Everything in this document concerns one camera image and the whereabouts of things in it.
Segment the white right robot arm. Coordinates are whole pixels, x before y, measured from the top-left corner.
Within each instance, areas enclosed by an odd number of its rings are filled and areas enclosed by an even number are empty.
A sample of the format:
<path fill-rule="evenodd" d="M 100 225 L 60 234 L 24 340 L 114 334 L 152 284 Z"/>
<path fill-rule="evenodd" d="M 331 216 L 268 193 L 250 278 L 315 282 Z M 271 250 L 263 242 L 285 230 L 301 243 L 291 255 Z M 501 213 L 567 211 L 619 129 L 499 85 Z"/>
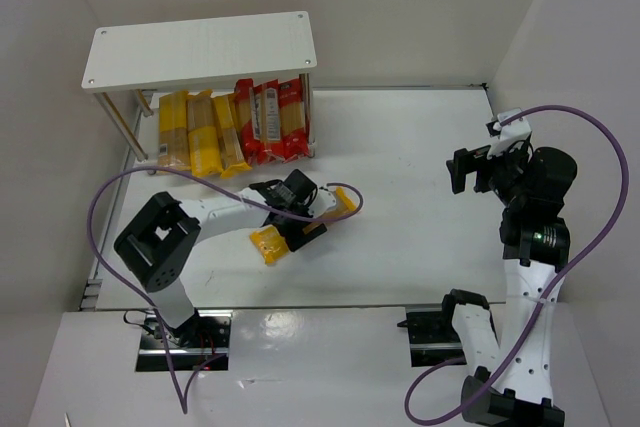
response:
<path fill-rule="evenodd" d="M 504 205 L 499 234 L 507 300 L 495 329 L 486 298 L 454 289 L 443 300 L 445 318 L 459 337 L 468 375 L 463 419 L 480 426 L 562 426 L 550 376 L 553 314 L 566 266 L 570 234 L 559 213 L 577 176 L 577 164 L 551 147 L 531 150 L 517 141 L 503 153 L 460 149 L 446 163 L 452 190 L 461 193 L 475 174 L 478 193 L 492 191 Z"/>

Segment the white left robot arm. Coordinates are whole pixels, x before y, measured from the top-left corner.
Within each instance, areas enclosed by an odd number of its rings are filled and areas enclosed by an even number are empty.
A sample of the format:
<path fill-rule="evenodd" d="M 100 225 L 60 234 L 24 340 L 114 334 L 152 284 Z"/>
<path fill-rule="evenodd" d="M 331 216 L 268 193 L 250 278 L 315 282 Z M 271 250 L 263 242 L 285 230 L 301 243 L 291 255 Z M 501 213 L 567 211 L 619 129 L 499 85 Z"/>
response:
<path fill-rule="evenodd" d="M 338 207 L 333 192 L 300 170 L 284 180 L 249 185 L 237 194 L 177 200 L 167 192 L 153 195 L 117 237 L 114 249 L 151 298 L 171 335 L 181 345 L 204 333 L 180 280 L 194 246 L 230 232 L 273 226 L 290 251 L 325 233 L 313 223 Z"/>

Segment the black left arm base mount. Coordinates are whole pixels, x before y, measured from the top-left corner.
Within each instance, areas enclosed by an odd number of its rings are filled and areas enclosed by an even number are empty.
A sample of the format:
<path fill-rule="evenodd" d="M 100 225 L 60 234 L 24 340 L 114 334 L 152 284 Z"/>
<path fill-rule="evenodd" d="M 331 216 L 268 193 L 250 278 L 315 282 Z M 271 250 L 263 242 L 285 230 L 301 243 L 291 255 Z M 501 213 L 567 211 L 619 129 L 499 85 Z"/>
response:
<path fill-rule="evenodd" d="M 205 371 L 226 371 L 229 361 L 229 345 L 232 327 L 231 310 L 199 311 L 201 327 L 194 333 L 176 338 L 165 328 L 164 342 L 159 323 L 150 310 L 125 310 L 125 324 L 141 330 L 135 370 L 137 372 L 167 372 L 165 345 L 176 371 L 194 371 L 207 362 Z"/>

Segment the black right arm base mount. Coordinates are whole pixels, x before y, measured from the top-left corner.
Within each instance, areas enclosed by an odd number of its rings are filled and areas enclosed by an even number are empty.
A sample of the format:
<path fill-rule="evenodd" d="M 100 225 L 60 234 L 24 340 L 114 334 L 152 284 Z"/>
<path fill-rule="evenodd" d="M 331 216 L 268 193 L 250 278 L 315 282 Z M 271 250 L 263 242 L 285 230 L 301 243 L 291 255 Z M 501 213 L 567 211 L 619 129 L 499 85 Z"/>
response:
<path fill-rule="evenodd" d="M 431 367 L 464 356 L 458 335 L 445 320 L 440 307 L 409 307 L 405 310 L 405 317 L 397 327 L 407 333 L 413 368 Z"/>

